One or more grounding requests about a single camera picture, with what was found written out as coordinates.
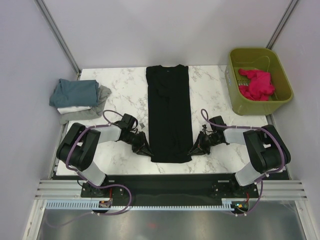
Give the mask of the black t shirt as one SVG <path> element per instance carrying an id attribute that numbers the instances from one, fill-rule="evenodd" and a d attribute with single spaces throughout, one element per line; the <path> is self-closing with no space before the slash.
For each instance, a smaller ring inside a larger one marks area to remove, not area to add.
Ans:
<path id="1" fill-rule="evenodd" d="M 184 65 L 146 68 L 148 134 L 153 163 L 191 161 L 193 146 L 189 68 Z"/>

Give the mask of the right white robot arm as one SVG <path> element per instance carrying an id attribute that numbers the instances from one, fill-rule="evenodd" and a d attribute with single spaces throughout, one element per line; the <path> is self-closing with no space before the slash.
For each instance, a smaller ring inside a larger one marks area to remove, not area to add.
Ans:
<path id="1" fill-rule="evenodd" d="M 247 186 L 257 183 L 270 173 L 282 170 L 291 162 L 291 154 L 272 124 L 262 127 L 227 127 L 222 116 L 207 120 L 211 131 L 204 124 L 188 156 L 203 156 L 211 153 L 211 148 L 220 144 L 246 146 L 249 156 L 241 170 L 232 174 L 229 191 L 235 197 L 242 196 Z"/>

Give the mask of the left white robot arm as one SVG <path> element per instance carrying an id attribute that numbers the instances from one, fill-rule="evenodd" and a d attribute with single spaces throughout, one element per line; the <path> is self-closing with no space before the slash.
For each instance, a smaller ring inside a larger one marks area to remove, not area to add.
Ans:
<path id="1" fill-rule="evenodd" d="M 133 153 L 152 157 L 153 152 L 146 134 L 138 131 L 138 120 L 130 114 L 123 114 L 121 120 L 108 124 L 86 127 L 74 123 L 57 148 L 56 157 L 67 169 L 75 172 L 92 185 L 92 191 L 99 197 L 110 191 L 108 176 L 94 162 L 97 146 L 105 142 L 124 142 Z"/>

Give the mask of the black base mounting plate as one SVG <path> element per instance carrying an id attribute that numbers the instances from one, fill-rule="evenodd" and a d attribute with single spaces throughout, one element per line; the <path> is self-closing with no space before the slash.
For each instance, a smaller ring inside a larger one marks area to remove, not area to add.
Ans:
<path id="1" fill-rule="evenodd" d="M 110 189 L 83 184 L 81 197 L 107 198 L 117 204 L 217 204 L 222 199 L 257 198 L 254 185 L 233 188 L 231 173 L 109 175 Z"/>

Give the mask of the blue tub label sticker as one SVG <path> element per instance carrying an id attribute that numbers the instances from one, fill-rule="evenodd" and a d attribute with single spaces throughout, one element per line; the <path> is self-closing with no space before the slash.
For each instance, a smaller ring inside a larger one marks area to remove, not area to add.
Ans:
<path id="1" fill-rule="evenodd" d="M 231 81 L 230 73 L 229 73 L 228 69 L 225 70 L 225 79 L 226 79 L 226 82 L 228 83 L 228 85 L 231 86 L 232 85 L 232 81 Z"/>

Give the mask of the pink t shirt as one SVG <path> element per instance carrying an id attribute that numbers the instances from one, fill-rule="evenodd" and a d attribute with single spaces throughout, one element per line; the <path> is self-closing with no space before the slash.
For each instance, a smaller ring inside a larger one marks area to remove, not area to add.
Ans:
<path id="1" fill-rule="evenodd" d="M 271 82 L 271 74 L 259 69 L 244 70 L 240 68 L 238 73 L 247 77 L 248 85 L 239 85 L 240 93 L 251 101 L 268 101 L 275 93 L 275 87 Z"/>

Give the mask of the folded white t shirt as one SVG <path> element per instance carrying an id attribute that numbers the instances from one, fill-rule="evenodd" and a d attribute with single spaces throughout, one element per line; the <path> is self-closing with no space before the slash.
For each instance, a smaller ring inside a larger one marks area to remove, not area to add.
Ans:
<path id="1" fill-rule="evenodd" d="M 57 111 L 61 114 L 69 114 L 69 113 L 75 113 L 75 112 L 81 112 L 85 110 L 90 110 L 91 106 L 69 106 L 69 107 L 59 107 L 57 108 Z"/>

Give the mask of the folded teal t shirt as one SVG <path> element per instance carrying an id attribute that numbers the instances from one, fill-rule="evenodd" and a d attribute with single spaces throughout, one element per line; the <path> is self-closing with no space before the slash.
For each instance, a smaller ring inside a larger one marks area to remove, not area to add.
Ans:
<path id="1" fill-rule="evenodd" d="M 95 107 L 98 105 L 99 83 L 96 80 L 59 79 L 49 105 L 55 108 Z"/>

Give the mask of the olive green plastic tub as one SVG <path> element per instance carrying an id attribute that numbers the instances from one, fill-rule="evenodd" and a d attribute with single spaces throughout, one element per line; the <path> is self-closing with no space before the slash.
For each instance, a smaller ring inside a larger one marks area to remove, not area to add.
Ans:
<path id="1" fill-rule="evenodd" d="M 293 91 L 283 66 L 275 52 L 261 47 L 235 48 L 229 52 L 228 64 L 231 86 L 227 88 L 232 110 L 240 115 L 270 115 L 293 98 Z M 275 92 L 268 101 L 253 101 L 245 98 L 240 85 L 248 85 L 249 80 L 238 73 L 239 69 L 261 70 L 271 75 Z"/>

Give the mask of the aluminium frame rail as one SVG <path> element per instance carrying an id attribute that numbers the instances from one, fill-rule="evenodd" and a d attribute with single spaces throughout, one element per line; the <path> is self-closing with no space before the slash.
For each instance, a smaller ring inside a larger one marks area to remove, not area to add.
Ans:
<path id="1" fill-rule="evenodd" d="M 35 194 L 36 200 L 78 200 L 81 187 L 76 180 L 41 180 Z M 265 180 L 263 201 L 306 200 L 307 194 L 299 180 Z"/>

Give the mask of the left aluminium corner post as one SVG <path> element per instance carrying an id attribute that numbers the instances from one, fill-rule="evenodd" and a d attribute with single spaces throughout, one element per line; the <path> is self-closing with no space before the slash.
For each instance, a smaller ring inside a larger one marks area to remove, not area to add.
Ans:
<path id="1" fill-rule="evenodd" d="M 60 48 L 62 49 L 62 52 L 66 56 L 68 62 L 70 63 L 72 69 L 79 77 L 81 75 L 81 68 L 79 67 L 76 59 L 74 58 L 72 52 L 70 51 L 70 48 L 67 45 L 67 42 L 65 41 L 56 21 L 54 20 L 48 6 L 46 5 L 44 0 L 35 0 L 34 1 L 37 7 L 39 8 L 41 14 L 43 15 L 46 23 L 48 24 L 51 32 L 53 33 L 57 43 L 59 44 Z"/>

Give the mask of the aluminium corner post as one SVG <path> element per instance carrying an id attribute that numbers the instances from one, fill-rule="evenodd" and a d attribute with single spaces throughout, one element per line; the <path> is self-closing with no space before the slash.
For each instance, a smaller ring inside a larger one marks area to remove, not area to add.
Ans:
<path id="1" fill-rule="evenodd" d="M 68 62 L 70 63 L 72 69 L 79 77 L 81 75 L 81 68 L 79 67 L 76 59 L 74 58 L 72 52 L 70 51 L 70 48 L 67 45 L 67 42 L 65 41 L 56 21 L 54 20 L 48 6 L 46 5 L 44 0 L 35 0 L 34 1 L 37 7 L 39 8 L 41 14 L 43 15 L 46 23 L 48 24 L 51 32 L 53 33 L 57 43 L 59 44 L 60 48 L 62 49 L 62 52 L 66 56 Z"/>
<path id="2" fill-rule="evenodd" d="M 300 0 L 291 0 L 284 11 L 281 19 L 279 20 L 271 38 L 269 39 L 266 49 L 272 50 L 275 46 L 277 40 L 279 39 L 281 33 L 285 29 L 285 26 L 287 25 L 288 21 L 290 20 L 292 14 L 294 13 L 296 7 L 299 5 Z"/>

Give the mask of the right aluminium corner post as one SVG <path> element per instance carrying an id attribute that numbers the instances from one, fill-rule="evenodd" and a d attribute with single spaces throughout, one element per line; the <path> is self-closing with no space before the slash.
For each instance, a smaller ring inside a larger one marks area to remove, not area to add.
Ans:
<path id="1" fill-rule="evenodd" d="M 296 7 L 299 5 L 300 0 L 291 0 L 284 11 L 281 19 L 279 20 L 271 38 L 269 39 L 266 49 L 272 50 L 275 46 L 277 40 L 279 39 L 281 33 L 285 29 L 285 26 L 287 25 L 288 21 L 290 20 L 292 14 L 294 13 Z"/>

